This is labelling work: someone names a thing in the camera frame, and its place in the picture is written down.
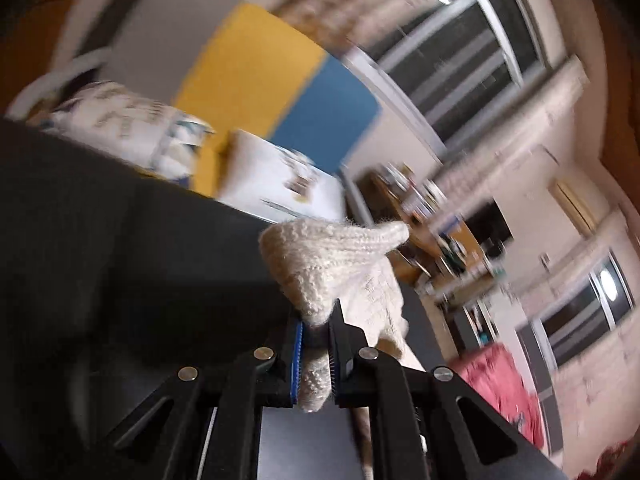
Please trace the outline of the red blanket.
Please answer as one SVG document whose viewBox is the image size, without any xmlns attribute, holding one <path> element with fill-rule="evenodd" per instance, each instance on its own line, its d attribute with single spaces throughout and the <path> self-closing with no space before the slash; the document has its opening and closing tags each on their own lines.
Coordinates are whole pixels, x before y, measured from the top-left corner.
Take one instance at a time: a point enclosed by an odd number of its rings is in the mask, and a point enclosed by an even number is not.
<svg viewBox="0 0 640 480">
<path fill-rule="evenodd" d="M 493 342 L 451 360 L 448 366 L 538 450 L 544 449 L 546 437 L 538 396 L 527 390 L 504 344 Z"/>
</svg>

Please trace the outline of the grey yellow blue headboard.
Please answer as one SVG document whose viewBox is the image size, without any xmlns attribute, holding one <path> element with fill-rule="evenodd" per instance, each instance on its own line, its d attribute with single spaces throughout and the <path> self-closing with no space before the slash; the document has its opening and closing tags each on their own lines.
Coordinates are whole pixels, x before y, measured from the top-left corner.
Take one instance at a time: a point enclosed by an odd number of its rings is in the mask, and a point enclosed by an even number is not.
<svg viewBox="0 0 640 480">
<path fill-rule="evenodd" d="M 233 131 L 333 174 L 380 110 L 337 58 L 243 0 L 138 0 L 99 76 L 213 128 L 190 185 L 208 197 L 219 193 Z"/>
</svg>

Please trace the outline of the wall air conditioner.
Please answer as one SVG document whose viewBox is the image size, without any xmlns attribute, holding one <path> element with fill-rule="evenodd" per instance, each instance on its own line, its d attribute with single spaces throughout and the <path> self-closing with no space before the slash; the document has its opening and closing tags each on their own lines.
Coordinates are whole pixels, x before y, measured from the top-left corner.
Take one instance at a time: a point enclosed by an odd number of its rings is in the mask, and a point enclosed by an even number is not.
<svg viewBox="0 0 640 480">
<path fill-rule="evenodd" d="M 549 192 L 579 234 L 582 237 L 593 236 L 597 231 L 598 222 L 574 190 L 565 181 L 554 179 Z"/>
</svg>

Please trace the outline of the cluttered wooden desk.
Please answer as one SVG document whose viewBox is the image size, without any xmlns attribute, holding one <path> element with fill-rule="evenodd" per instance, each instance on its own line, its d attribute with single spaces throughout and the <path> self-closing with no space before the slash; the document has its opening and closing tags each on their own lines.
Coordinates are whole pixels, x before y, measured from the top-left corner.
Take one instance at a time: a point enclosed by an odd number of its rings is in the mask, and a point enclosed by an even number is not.
<svg viewBox="0 0 640 480">
<path fill-rule="evenodd" d="M 465 304 L 498 286 L 501 270 L 491 264 L 468 225 L 459 218 L 436 224 L 440 195 L 434 185 L 420 184 L 395 166 L 369 169 L 356 185 L 374 220 L 408 226 L 409 239 L 396 252 L 411 269 L 409 281 L 419 292 Z"/>
</svg>

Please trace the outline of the black bed cover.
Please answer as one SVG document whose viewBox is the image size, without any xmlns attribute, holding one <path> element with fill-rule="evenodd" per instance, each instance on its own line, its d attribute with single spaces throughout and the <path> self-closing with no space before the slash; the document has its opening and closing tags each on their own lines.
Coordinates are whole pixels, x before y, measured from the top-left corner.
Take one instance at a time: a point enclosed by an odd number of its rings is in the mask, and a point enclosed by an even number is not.
<svg viewBox="0 0 640 480">
<path fill-rule="evenodd" d="M 284 404 L 261 230 L 4 120 L 2 477 L 359 478 L 349 412 Z"/>
</svg>

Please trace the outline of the patterned white pillow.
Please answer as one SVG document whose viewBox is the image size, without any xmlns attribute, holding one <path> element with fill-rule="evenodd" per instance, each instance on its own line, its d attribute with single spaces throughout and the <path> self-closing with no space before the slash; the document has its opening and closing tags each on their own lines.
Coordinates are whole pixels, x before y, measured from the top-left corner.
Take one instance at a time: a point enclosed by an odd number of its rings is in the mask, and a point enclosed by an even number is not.
<svg viewBox="0 0 640 480">
<path fill-rule="evenodd" d="M 183 186 L 214 134 L 207 122 L 109 80 L 81 88 L 54 109 L 43 127 Z"/>
</svg>

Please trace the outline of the white cartoon print pillow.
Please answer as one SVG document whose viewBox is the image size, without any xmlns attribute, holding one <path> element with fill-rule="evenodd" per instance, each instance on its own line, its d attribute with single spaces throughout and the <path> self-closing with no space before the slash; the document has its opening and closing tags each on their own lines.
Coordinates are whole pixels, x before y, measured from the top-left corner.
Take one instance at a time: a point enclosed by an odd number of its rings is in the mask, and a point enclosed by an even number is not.
<svg viewBox="0 0 640 480">
<path fill-rule="evenodd" d="M 343 185 L 299 152 L 244 130 L 232 134 L 218 202 L 271 223 L 298 218 L 342 222 Z"/>
</svg>

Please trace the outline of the white knitted sweater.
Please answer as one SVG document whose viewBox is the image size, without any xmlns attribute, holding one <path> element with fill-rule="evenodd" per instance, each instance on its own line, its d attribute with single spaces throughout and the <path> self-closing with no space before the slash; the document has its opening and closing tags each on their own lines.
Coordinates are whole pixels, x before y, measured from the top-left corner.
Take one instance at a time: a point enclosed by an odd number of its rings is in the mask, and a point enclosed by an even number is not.
<svg viewBox="0 0 640 480">
<path fill-rule="evenodd" d="M 368 346 L 405 367 L 424 370 L 407 341 L 405 300 L 387 258 L 408 238 L 408 226 L 401 221 L 367 228 L 306 218 L 262 232 L 262 258 L 310 336 L 300 375 L 302 411 L 320 411 L 331 393 L 329 350 L 320 336 L 334 304 L 341 305 L 347 324 L 363 330 Z"/>
</svg>

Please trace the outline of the black television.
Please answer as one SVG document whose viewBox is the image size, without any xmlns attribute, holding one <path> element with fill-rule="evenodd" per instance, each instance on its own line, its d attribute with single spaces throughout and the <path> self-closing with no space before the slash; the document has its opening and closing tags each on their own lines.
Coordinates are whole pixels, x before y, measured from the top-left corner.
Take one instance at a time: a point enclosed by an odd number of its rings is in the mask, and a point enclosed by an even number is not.
<svg viewBox="0 0 640 480">
<path fill-rule="evenodd" d="M 499 260 L 513 235 L 498 204 L 491 200 L 465 220 L 466 226 L 489 260 Z"/>
</svg>

